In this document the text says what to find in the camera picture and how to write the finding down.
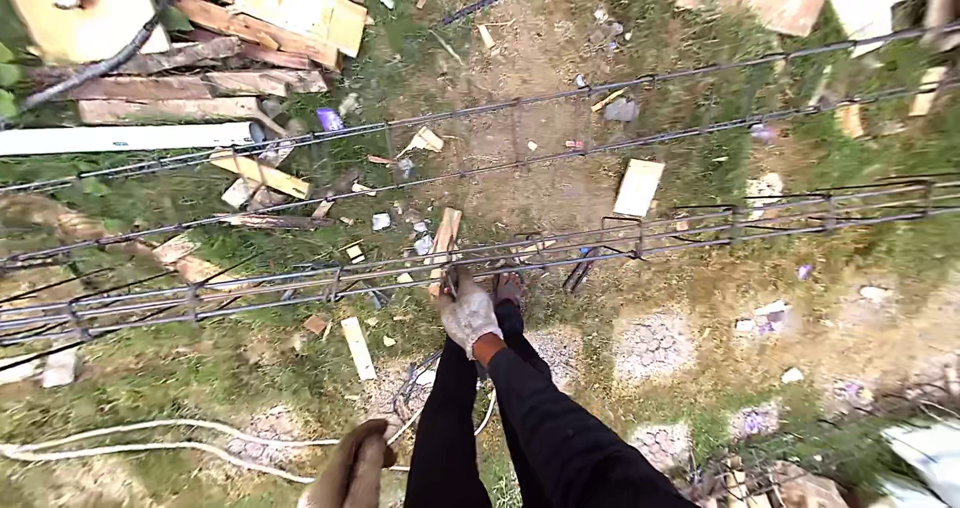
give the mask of foot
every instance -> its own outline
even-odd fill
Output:
[[[514,271],[500,273],[496,286],[493,287],[493,303],[500,304],[502,300],[509,300],[517,306],[521,305],[521,295],[523,294],[523,281]]]

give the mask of plywood sheet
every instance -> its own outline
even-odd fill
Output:
[[[130,43],[154,15],[153,0],[82,0],[83,6],[59,9],[54,0],[11,0],[50,64],[104,60]],[[162,53],[170,41],[157,26],[142,53]]]

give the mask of rock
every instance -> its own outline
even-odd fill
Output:
[[[641,106],[636,101],[628,101],[624,97],[618,98],[603,109],[603,117],[606,120],[618,122],[632,122],[640,115]]]

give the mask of white glove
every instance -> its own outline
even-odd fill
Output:
[[[484,334],[496,334],[503,339],[503,332],[494,315],[494,301],[477,286],[469,269],[458,266],[457,297],[447,293],[439,295],[439,318],[443,321],[446,335],[466,351],[466,357],[474,360],[474,343]]]

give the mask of brown glove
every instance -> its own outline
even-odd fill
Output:
[[[386,419],[369,419],[337,444],[323,473],[303,490],[297,508],[377,508],[380,469],[396,461],[383,434]]]

